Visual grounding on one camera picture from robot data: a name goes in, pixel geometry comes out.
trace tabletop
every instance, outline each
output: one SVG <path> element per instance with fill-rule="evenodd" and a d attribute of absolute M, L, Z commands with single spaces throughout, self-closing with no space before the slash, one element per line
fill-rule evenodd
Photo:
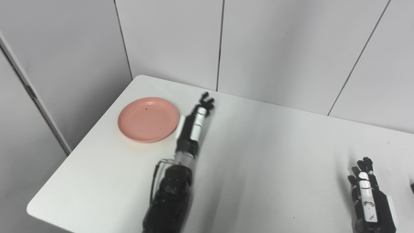
<path fill-rule="evenodd" d="M 137 76 L 53 176 L 27 212 L 75 233 L 141 233 L 155 163 L 173 158 L 175 135 L 138 143 L 120 111 L 162 97 L 181 115 L 205 89 Z M 347 176 L 364 156 L 392 196 L 397 231 L 414 229 L 414 135 L 209 91 L 184 233 L 351 233 Z"/>

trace cable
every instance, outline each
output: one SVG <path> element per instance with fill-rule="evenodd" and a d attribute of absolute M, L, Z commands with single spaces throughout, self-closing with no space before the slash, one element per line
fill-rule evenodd
<path fill-rule="evenodd" d="M 160 159 L 158 161 L 158 163 L 155 165 L 154 174 L 152 175 L 151 190 L 149 192 L 149 204 L 150 205 L 151 205 L 151 202 L 152 202 L 152 197 L 154 196 L 154 183 L 155 183 L 156 175 L 158 173 L 159 165 L 161 163 L 172 164 L 173 162 L 174 162 L 174 160 L 172 160 L 172 159 Z"/>

